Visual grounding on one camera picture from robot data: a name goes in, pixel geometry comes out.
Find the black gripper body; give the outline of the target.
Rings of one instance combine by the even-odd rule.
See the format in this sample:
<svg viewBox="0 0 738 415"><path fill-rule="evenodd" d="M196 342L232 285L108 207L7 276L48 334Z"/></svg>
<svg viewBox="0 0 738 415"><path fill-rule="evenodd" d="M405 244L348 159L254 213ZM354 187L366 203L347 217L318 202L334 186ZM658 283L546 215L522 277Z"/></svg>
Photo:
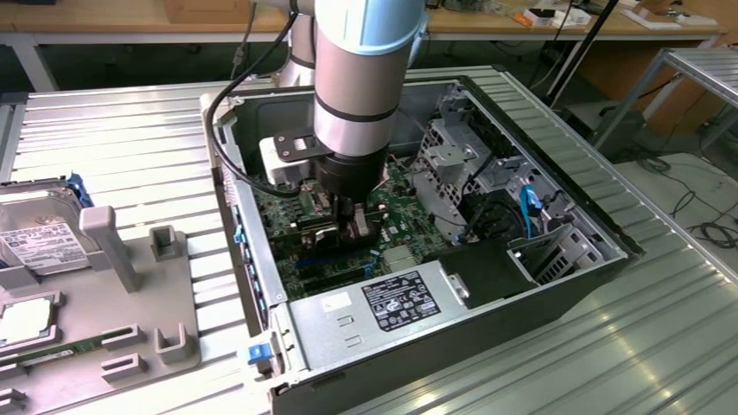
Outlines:
<svg viewBox="0 0 738 415"><path fill-rule="evenodd" d="M330 194L363 203L383 178L389 147L366 156L339 153L320 156L316 161L316 178Z"/></svg>

